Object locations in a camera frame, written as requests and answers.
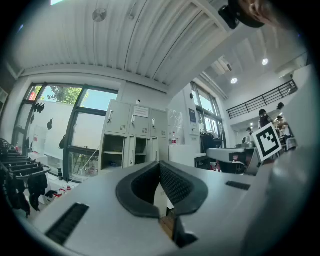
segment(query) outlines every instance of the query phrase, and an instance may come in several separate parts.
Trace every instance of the vent slot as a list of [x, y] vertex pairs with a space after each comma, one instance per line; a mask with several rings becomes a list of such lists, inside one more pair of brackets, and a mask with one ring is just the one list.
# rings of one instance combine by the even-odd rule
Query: vent slot
[[75, 230], [89, 206], [75, 203], [60, 219], [50, 228], [46, 236], [59, 245], [63, 245]]
[[250, 185], [248, 185], [248, 184], [239, 183], [239, 182], [235, 182], [235, 181], [228, 181], [226, 183], [226, 185], [233, 187], [233, 188], [236, 188], [236, 189], [246, 190], [246, 191], [248, 191], [250, 188]]

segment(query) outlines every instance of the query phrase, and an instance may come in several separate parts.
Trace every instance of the shelf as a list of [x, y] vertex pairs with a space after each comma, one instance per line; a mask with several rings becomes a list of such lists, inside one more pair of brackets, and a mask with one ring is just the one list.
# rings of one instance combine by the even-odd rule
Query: shelf
[[110, 155], [122, 155], [122, 152], [112, 152], [112, 151], [104, 151], [104, 154], [110, 154]]

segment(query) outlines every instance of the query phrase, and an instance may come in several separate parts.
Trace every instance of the wire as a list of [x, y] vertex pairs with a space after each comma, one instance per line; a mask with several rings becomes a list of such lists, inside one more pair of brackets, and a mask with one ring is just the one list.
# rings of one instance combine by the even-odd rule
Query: wire
[[95, 153], [98, 151], [98, 149], [100, 148], [100, 146], [98, 146], [98, 148], [94, 151], [94, 153], [92, 154], [92, 156], [89, 158], [89, 160], [85, 163], [85, 165], [82, 167], [82, 169], [80, 170], [80, 171], [78, 171], [78, 173], [79, 172], [81, 172], [81, 176], [83, 177], [83, 169], [86, 167], [86, 165], [89, 163], [89, 161], [91, 160], [91, 158], [95, 155]]

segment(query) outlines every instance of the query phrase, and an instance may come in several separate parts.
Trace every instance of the railing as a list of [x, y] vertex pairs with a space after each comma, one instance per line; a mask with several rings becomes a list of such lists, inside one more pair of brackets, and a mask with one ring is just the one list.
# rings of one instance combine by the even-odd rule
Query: railing
[[298, 87], [295, 81], [288, 81], [283, 85], [280, 85], [279, 87], [262, 94], [261, 96], [258, 96], [243, 104], [228, 109], [227, 111], [229, 113], [229, 117], [230, 119], [232, 119], [249, 112], [262, 109], [263, 106], [267, 106], [273, 102], [283, 99], [284, 97], [295, 93], [297, 90]]

